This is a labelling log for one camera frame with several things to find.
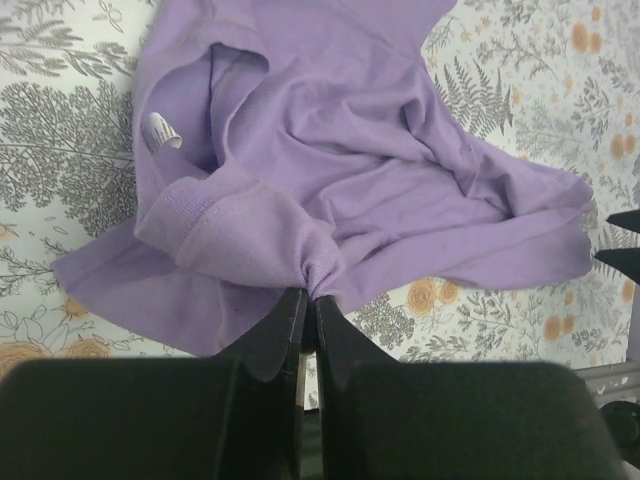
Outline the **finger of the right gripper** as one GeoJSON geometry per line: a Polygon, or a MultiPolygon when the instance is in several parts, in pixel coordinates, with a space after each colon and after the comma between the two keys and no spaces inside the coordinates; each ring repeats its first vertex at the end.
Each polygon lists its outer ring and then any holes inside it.
{"type": "Polygon", "coordinates": [[[595,258],[619,271],[634,283],[640,283],[640,248],[599,250],[595,258]]]}
{"type": "Polygon", "coordinates": [[[640,210],[629,210],[611,214],[606,222],[628,231],[640,231],[640,210]]]}

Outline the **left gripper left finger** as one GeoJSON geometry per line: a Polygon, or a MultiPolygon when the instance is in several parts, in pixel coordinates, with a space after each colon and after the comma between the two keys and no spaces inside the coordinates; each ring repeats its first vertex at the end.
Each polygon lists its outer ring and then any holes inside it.
{"type": "Polygon", "coordinates": [[[308,296],[206,358],[49,359],[1,383],[5,479],[296,479],[308,296]]]}

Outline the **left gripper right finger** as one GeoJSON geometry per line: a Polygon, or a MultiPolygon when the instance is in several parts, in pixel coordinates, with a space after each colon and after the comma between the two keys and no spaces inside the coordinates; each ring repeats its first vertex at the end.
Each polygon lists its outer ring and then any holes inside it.
{"type": "Polygon", "coordinates": [[[584,381],[546,362],[395,360],[314,304],[328,479],[621,479],[584,381]]]}

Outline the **purple t shirt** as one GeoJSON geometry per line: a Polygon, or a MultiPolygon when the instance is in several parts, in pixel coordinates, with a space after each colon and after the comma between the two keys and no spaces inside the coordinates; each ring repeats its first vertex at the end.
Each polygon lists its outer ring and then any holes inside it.
{"type": "Polygon", "coordinates": [[[421,46],[449,1],[164,1],[133,80],[135,217],[58,259],[89,312],[214,354],[289,287],[345,312],[423,277],[591,268],[591,187],[466,132],[421,46]]]}

